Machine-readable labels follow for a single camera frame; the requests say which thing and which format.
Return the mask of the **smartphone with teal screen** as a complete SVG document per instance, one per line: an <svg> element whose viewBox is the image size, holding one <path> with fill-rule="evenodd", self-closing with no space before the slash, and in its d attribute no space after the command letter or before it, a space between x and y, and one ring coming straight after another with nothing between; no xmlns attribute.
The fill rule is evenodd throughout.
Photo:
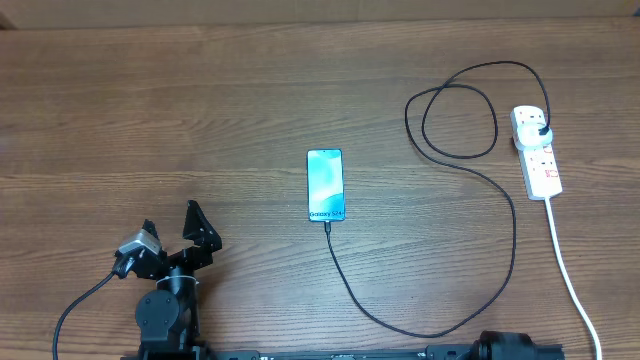
<svg viewBox="0 0 640 360"><path fill-rule="evenodd" d="M311 222L346 218L343 156L340 149L307 152L308 213Z"/></svg>

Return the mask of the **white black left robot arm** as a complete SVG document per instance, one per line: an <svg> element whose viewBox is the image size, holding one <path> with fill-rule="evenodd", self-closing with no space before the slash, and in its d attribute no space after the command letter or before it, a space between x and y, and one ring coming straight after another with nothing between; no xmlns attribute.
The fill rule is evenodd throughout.
<svg viewBox="0 0 640 360"><path fill-rule="evenodd" d="M198 280L195 272L213 263L222 239L195 200L187 202L182 237L193 242L172 255L162 249L155 226L147 221L141 230L144 242L132 271L152 280L156 289L139 301L135 318L140 328L139 359L201 359L215 357L199 339Z"/></svg>

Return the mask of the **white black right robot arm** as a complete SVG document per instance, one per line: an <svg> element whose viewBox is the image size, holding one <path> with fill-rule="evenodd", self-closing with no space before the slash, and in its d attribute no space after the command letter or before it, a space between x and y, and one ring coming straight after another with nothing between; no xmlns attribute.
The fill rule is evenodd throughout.
<svg viewBox="0 0 640 360"><path fill-rule="evenodd" d="M471 348L471 360L534 360L536 347L523 333L483 331Z"/></svg>

